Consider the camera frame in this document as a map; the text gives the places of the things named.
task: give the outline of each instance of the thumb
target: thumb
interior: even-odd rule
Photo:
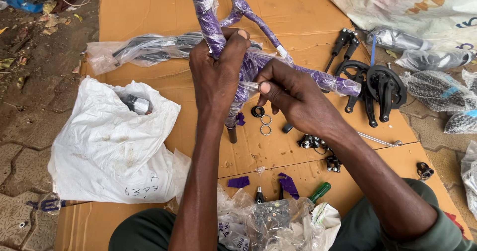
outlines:
[[[259,86],[260,99],[265,97],[272,104],[283,111],[288,111],[289,107],[297,102],[291,95],[287,94],[282,88],[272,82],[262,82]]]

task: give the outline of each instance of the flattened cardboard box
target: flattened cardboard box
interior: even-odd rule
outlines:
[[[218,1],[220,4],[218,17],[222,19],[230,12],[231,3],[230,0]],[[323,70],[330,58],[339,30],[343,27],[352,28],[349,19],[329,0],[247,0],[247,2],[275,32],[295,63],[311,69]],[[100,41],[124,41],[146,33],[179,35],[199,30],[192,0],[101,0],[99,18]],[[263,42],[265,51],[276,51],[258,26],[248,19],[243,18],[235,26],[247,30],[253,40]],[[337,57],[331,70],[342,59]],[[353,59],[369,63],[369,56],[362,45],[356,50]],[[81,72],[93,76],[87,63],[84,63]],[[101,82],[121,86],[130,83],[131,80],[143,82],[157,89],[162,96],[180,104],[181,112],[165,144],[168,149],[177,148],[188,156],[192,155],[197,109],[187,60],[171,59],[149,68],[140,68],[128,63],[95,78]],[[383,145],[373,141],[367,143],[372,148],[378,149],[381,157],[400,176],[417,178],[415,163],[428,160],[399,111],[391,112],[389,122],[379,123],[377,128],[371,128],[368,126],[361,102],[356,104],[352,114],[346,114],[343,109],[347,98],[332,93],[326,96],[357,131],[387,142],[401,140],[405,145],[392,149],[384,148]],[[293,177],[302,197],[311,195],[322,182],[328,181],[332,188],[324,200],[330,202],[344,215],[362,197],[361,191],[346,169],[340,174],[326,172],[324,155],[297,146],[296,141],[302,133],[296,129],[288,134],[280,131],[286,122],[281,113],[273,116],[272,134],[261,135],[260,120],[250,114],[250,109],[256,104],[257,99],[257,96],[253,97],[243,107],[242,112],[247,123],[237,127],[236,144],[229,142],[224,128],[220,146],[219,182],[225,187],[231,176],[249,175],[251,185],[247,186],[246,190],[254,195],[257,186],[262,186],[264,195],[268,200],[273,200],[278,198],[276,175],[280,172]],[[265,110],[271,112],[270,104],[265,106]],[[255,168],[260,166],[265,166],[267,170],[258,176]],[[442,209],[455,214],[457,221],[465,227],[466,236],[471,238],[467,226],[436,175],[428,181],[429,186],[436,193]],[[234,188],[226,190],[229,195],[236,191]],[[125,218],[143,209],[163,206],[164,204],[127,205],[92,202],[62,208],[55,250],[107,250],[109,237]]]

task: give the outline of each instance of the white sack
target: white sack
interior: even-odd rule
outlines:
[[[149,100],[152,113],[138,115],[120,100]],[[85,78],[71,117],[51,147],[48,171],[65,200],[162,203],[184,189],[190,158],[164,146],[180,105],[145,83],[126,87]]]
[[[387,25],[434,43],[477,52],[477,0],[331,0],[358,27]]]

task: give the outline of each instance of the man's right hand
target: man's right hand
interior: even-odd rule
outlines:
[[[270,100],[272,113],[281,110],[287,121],[301,132],[326,141],[352,129],[307,73],[271,59],[256,82],[260,83],[258,105]]]

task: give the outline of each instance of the purple paper scrap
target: purple paper scrap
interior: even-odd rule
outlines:
[[[280,182],[281,187],[284,191],[290,193],[290,195],[295,199],[298,200],[300,195],[298,195],[297,187],[295,187],[295,183],[293,182],[293,178],[285,175],[283,173],[279,173],[279,176],[283,176],[283,178],[279,178],[278,181]]]
[[[242,176],[239,178],[229,179],[229,184],[227,185],[227,187],[242,188],[248,185],[250,185],[250,180],[248,180],[248,176]]]

